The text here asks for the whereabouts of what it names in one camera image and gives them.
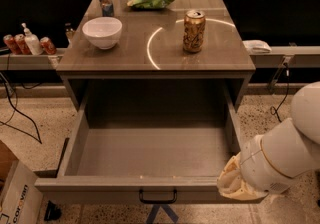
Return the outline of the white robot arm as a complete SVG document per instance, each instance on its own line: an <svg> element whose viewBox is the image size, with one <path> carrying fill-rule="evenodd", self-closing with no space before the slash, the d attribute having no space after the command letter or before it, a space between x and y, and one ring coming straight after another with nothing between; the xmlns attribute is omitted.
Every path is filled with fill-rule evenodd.
<svg viewBox="0 0 320 224"><path fill-rule="evenodd" d="M292 98L291 116L247 141L230 158L217 187L221 196L241 201L281 194L302 174L320 169L320 82Z"/></svg>

